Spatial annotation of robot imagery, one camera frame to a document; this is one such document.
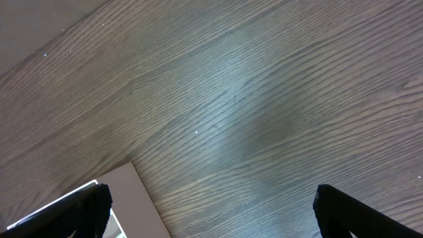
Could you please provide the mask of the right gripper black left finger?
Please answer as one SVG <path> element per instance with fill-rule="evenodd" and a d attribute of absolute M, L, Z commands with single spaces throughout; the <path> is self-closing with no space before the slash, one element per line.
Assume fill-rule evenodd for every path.
<path fill-rule="evenodd" d="M 101 238 L 110 217 L 108 185 L 96 184 L 51 205 L 40 214 L 1 233 L 2 238 Z"/>

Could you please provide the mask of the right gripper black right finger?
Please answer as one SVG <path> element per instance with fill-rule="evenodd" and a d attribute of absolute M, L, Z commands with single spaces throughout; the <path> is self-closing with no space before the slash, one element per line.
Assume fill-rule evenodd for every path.
<path fill-rule="evenodd" d="M 329 184 L 318 185 L 313 210 L 323 238 L 422 238 Z"/>

